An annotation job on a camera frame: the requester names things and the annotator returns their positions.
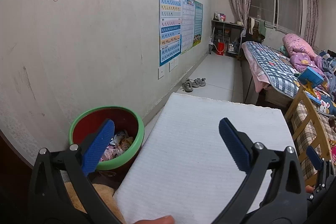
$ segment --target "checkered bedsheet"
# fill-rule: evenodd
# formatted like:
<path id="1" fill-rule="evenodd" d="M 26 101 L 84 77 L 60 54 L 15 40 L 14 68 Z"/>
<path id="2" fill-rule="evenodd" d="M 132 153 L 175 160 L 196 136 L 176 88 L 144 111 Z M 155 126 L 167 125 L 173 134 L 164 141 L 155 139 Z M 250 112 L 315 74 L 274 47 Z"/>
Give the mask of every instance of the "checkered bedsheet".
<path id="1" fill-rule="evenodd" d="M 271 85 L 280 93 L 294 98 L 299 90 L 295 83 L 298 80 L 294 76 L 297 70 L 286 63 L 286 57 L 274 52 L 268 46 L 252 41 L 245 43 L 270 80 Z"/>
<path id="2" fill-rule="evenodd" d="M 291 119 L 294 131 L 303 122 L 303 120 L 307 116 L 307 113 L 308 112 L 306 107 L 302 103 L 299 103 Z M 321 118 L 322 126 L 324 127 L 329 140 L 336 141 L 336 133 L 329 126 L 328 117 L 322 114 L 319 114 L 319 116 Z M 303 151 L 307 149 L 307 147 L 312 143 L 315 137 L 316 137 L 316 130 L 313 126 L 312 121 L 310 120 L 305 129 L 301 132 L 299 137 L 294 142 L 298 155 L 300 155 L 301 153 L 303 153 Z M 318 145 L 315 150 L 319 155 L 321 155 L 320 145 Z M 301 167 L 305 180 L 309 179 L 312 175 L 314 175 L 317 172 L 308 158 L 306 158 L 301 163 Z"/>

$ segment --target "blue gripper pad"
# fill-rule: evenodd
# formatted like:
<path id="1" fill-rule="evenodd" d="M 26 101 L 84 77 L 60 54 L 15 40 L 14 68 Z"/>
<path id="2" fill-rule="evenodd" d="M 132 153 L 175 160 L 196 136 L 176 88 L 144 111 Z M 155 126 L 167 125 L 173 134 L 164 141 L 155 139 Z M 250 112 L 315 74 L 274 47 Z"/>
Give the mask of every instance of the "blue gripper pad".
<path id="1" fill-rule="evenodd" d="M 101 130 L 83 155 L 82 171 L 85 176 L 95 171 L 101 156 L 114 136 L 114 122 L 110 119 L 104 122 L 105 124 L 101 127 Z"/>
<path id="2" fill-rule="evenodd" d="M 310 159 L 316 171 L 322 170 L 323 161 L 320 159 L 319 155 L 316 153 L 315 149 L 310 145 L 306 149 L 306 155 Z"/>
<path id="3" fill-rule="evenodd" d="M 219 134 L 234 159 L 238 169 L 248 173 L 251 169 L 250 154 L 237 135 L 237 130 L 227 118 L 219 122 Z"/>

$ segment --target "human finger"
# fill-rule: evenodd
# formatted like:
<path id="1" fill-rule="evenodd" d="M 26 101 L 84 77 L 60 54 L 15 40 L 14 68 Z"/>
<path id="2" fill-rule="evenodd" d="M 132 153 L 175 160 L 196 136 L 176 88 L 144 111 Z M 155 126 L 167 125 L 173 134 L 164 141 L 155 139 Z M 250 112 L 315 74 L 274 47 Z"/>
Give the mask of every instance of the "human finger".
<path id="1" fill-rule="evenodd" d="M 313 191 L 314 191 L 314 188 L 313 188 L 313 187 L 311 187 L 310 185 L 307 185 L 307 186 L 306 186 L 306 192 L 307 192 L 307 193 L 312 194 Z"/>
<path id="2" fill-rule="evenodd" d="M 140 220 L 134 224 L 174 224 L 175 220 L 172 216 L 164 216 L 155 220 Z"/>

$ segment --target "white foam sheet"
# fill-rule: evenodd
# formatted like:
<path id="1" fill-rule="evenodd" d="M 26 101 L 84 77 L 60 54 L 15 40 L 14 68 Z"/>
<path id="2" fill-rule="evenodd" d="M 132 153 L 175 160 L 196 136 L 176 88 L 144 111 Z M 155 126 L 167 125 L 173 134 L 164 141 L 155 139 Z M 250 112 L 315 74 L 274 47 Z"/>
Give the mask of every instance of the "white foam sheet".
<path id="1" fill-rule="evenodd" d="M 114 195 L 128 224 L 165 215 L 176 224 L 207 224 L 218 216 L 245 177 L 219 135 L 224 117 L 269 149 L 294 146 L 278 109 L 173 93 Z M 269 182 L 270 171 L 250 211 Z"/>

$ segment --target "wooden bed rail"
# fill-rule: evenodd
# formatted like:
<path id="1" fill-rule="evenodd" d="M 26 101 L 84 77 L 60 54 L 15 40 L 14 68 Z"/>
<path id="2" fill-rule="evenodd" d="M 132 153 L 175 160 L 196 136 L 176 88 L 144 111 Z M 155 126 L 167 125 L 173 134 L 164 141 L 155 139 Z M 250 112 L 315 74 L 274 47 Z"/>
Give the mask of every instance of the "wooden bed rail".
<path id="1" fill-rule="evenodd" d="M 293 99 L 292 104 L 290 105 L 288 111 L 285 114 L 285 120 L 288 121 L 292 116 L 294 111 L 296 110 L 298 104 L 302 101 L 302 103 L 305 105 L 307 109 L 307 116 L 305 119 L 302 121 L 302 123 L 298 126 L 298 128 L 295 130 L 292 138 L 293 141 L 295 141 L 301 132 L 305 129 L 309 121 L 311 120 L 313 123 L 313 126 L 316 131 L 316 138 L 312 141 L 310 144 L 314 149 L 320 145 L 321 148 L 321 158 L 325 158 L 325 160 L 332 160 L 332 157 L 330 156 L 330 144 L 328 140 L 328 135 L 322 125 L 320 116 L 318 115 L 314 105 L 312 104 L 311 100 L 308 98 L 306 92 L 305 92 L 305 87 L 300 86 L 295 98 Z M 307 158 L 306 151 L 303 151 L 299 156 L 299 162 L 302 163 L 303 160 Z M 313 176 L 308 178 L 305 181 L 306 185 L 314 185 L 316 182 L 316 176 L 317 173 L 315 173 Z"/>

